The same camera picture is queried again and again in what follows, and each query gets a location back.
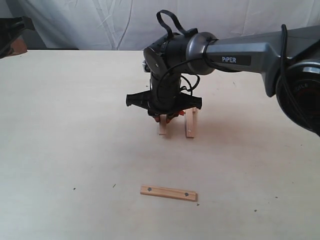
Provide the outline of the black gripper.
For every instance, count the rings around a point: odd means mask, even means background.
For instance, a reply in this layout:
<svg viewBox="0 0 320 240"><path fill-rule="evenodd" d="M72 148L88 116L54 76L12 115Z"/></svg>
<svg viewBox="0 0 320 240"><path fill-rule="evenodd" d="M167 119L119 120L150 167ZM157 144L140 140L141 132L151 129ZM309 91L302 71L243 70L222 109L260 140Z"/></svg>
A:
<svg viewBox="0 0 320 240"><path fill-rule="evenodd" d="M161 115L166 115L166 123L169 123L183 110L202 108L202 98L193 95L199 83L199 76L196 83L191 85L181 74L172 74L164 79L152 74L149 90L127 94L125 103L128 107L134 105L147 110L147 114L157 123L161 122Z"/></svg>

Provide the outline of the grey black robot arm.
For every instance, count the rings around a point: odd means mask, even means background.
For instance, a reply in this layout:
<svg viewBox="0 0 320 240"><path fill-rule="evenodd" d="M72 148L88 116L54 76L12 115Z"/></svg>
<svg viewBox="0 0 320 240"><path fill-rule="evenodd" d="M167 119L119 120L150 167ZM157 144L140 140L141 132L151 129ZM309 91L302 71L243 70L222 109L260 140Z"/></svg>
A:
<svg viewBox="0 0 320 240"><path fill-rule="evenodd" d="M147 110L156 121L202 107L185 75L197 78L215 70L251 72L262 76L266 95L276 96L285 115L302 128L320 132L320 28L309 26L242 37L216 39L192 29L169 32L143 51L143 67L150 73L149 90L126 96L127 106Z"/></svg>

